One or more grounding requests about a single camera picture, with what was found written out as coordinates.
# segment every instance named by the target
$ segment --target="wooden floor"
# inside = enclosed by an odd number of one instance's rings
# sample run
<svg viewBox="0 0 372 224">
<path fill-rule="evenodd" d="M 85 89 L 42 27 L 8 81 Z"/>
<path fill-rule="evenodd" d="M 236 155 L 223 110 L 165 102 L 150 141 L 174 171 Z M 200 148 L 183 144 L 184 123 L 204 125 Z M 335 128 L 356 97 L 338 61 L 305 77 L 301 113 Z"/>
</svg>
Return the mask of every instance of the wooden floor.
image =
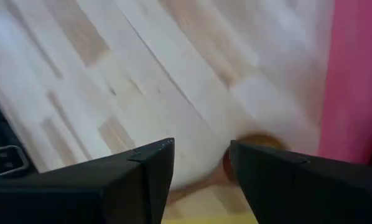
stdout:
<svg viewBox="0 0 372 224">
<path fill-rule="evenodd" d="M 168 206 L 164 220 L 252 213 L 239 187 L 212 186 Z"/>
<path fill-rule="evenodd" d="M 0 107 L 41 172 L 174 137 L 175 188 L 255 131 L 315 154 L 332 1 L 0 0 Z"/>
</svg>

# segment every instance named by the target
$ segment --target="pink wall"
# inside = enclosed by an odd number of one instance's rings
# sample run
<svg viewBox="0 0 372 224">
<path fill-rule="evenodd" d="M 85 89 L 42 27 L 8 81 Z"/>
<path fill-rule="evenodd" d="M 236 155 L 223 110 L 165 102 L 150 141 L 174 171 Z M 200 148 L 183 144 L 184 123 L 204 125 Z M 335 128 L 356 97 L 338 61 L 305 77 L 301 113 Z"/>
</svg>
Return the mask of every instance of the pink wall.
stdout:
<svg viewBox="0 0 372 224">
<path fill-rule="evenodd" d="M 372 155 L 372 0 L 335 0 L 319 156 Z"/>
</svg>

